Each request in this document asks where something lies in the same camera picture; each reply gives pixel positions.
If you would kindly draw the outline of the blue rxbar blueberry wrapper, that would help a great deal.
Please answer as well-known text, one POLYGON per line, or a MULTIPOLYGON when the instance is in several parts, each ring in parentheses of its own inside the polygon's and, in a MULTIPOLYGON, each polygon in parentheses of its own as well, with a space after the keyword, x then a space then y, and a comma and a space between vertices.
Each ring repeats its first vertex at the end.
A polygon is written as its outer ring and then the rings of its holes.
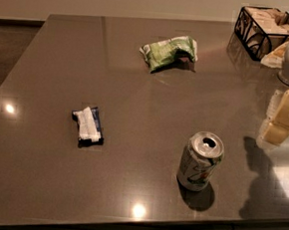
POLYGON ((72 111, 72 116, 78 125, 79 148, 104 143, 98 108, 86 107, 82 111, 72 111))

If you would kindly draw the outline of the green chip bag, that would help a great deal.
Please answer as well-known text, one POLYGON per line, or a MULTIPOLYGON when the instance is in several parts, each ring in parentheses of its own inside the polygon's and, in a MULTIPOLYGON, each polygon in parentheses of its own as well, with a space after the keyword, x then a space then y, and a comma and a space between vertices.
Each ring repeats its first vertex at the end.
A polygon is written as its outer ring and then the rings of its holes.
POLYGON ((139 51, 143 54, 149 70, 155 72, 180 58, 189 59, 190 62, 195 63, 198 60, 197 48, 197 42, 185 35, 145 44, 139 48, 139 51))

